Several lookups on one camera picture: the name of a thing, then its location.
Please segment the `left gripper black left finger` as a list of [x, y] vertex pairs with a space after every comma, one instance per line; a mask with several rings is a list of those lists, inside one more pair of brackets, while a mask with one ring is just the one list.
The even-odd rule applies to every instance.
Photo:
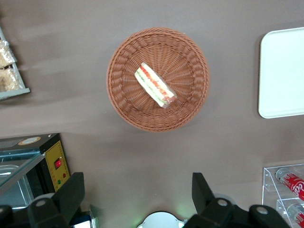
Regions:
[[84, 174], [75, 172], [50, 198], [40, 196], [27, 208], [32, 228], [68, 228], [85, 196]]

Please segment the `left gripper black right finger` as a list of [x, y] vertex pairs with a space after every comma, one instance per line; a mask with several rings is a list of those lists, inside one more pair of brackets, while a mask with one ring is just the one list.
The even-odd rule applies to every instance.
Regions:
[[247, 227], [247, 212], [226, 198], [215, 197], [202, 173], [192, 174], [192, 200], [197, 213], [185, 228]]

